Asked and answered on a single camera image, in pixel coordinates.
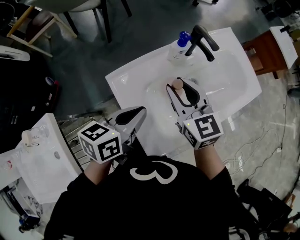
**faucet handle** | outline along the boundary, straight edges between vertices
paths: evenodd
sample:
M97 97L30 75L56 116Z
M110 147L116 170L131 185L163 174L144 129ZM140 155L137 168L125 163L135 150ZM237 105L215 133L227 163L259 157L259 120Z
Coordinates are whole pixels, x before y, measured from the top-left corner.
M201 38L204 38L207 43L210 45L211 49L213 51L217 51L220 49L220 47L218 46L218 44L215 42L214 39L212 39L212 37L209 35L208 31L205 29L205 27L201 26L201 25L196 25L193 28L193 31L191 33L192 36L192 40L191 43L196 44L198 41L201 40Z

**white countertop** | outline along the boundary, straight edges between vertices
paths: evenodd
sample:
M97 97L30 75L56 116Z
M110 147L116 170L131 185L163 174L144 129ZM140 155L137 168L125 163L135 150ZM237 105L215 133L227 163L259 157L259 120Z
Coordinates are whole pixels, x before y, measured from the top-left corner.
M298 55L296 53L295 47L293 45L293 41L288 35L288 33L280 32L280 29L282 29L284 26L277 26L277 27L270 27L270 31L273 34L281 53L285 59L287 68L290 69L296 59L298 58Z

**wooden chair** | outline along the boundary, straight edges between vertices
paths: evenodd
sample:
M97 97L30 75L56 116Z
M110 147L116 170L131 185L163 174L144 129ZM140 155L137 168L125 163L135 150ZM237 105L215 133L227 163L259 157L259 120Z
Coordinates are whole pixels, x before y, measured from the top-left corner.
M18 28L25 22L29 14L34 9L34 6L30 6L25 13L18 19L18 21L14 24L12 29L7 34L8 38L12 38L13 40L22 43L40 53L45 54L48 57L52 57L51 53L48 53L36 46L33 45L34 41L37 40L39 36L41 36L53 23L59 22L73 37L77 37L77 35L73 32L73 30L68 27L57 14L42 11L40 12L31 22L28 24L25 34L25 40L17 37L13 33L18 30Z

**white box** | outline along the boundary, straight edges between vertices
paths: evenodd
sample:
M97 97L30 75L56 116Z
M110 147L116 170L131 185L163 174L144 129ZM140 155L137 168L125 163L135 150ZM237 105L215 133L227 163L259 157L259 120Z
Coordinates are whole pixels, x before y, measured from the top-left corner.
M223 135L222 124L217 112L183 121L182 134L194 149L214 144Z
M78 132L82 150L102 164L123 153L120 133L92 121Z

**white sink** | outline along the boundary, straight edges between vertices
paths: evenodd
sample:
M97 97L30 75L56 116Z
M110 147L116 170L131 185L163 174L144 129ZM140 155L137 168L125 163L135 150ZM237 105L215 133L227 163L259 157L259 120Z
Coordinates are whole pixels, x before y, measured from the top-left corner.
M174 66L166 57L169 46L150 52L106 76L120 107L145 106L147 118L137 137L147 155L185 150L187 139L175 126L177 113L166 92L176 77L194 78L205 89L210 104L223 121L261 92L255 72L231 28L210 32L220 46L208 62L196 47L184 66Z

